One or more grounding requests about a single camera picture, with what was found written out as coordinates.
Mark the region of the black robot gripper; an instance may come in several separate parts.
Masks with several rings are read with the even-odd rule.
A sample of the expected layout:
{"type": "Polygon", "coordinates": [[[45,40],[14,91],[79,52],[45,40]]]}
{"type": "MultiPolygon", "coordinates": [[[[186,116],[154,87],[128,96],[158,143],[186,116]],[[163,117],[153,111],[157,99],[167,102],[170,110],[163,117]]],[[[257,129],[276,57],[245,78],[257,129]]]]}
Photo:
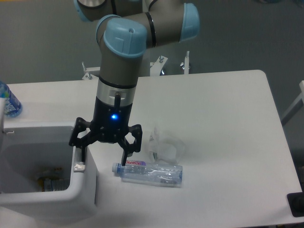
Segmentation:
{"type": "Polygon", "coordinates": [[[132,105],[115,108],[113,105],[103,103],[98,98],[95,99],[95,108],[91,122],[78,117],[73,127],[69,145],[81,149],[81,162],[86,161],[86,148],[96,141],[102,143],[118,143],[123,149],[121,165],[125,166],[128,157],[134,152],[141,151],[142,145],[142,126],[136,124],[129,127],[129,119],[132,105]],[[90,129],[85,136],[78,138],[79,133],[90,129]],[[134,138],[133,143],[129,143],[126,135],[130,133],[134,138]]]}

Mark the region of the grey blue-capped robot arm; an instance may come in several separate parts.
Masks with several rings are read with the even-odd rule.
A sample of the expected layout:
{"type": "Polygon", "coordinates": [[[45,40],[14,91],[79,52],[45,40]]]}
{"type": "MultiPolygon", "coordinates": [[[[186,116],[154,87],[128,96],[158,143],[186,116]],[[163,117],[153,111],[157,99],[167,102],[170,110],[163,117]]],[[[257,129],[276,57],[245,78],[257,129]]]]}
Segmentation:
{"type": "Polygon", "coordinates": [[[76,0],[83,21],[96,21],[102,54],[93,119],[76,119],[69,144],[85,150],[94,142],[117,143],[121,164],[141,150],[142,127],[129,126],[133,99],[149,48],[195,38],[197,7],[182,0],[76,0]]]}

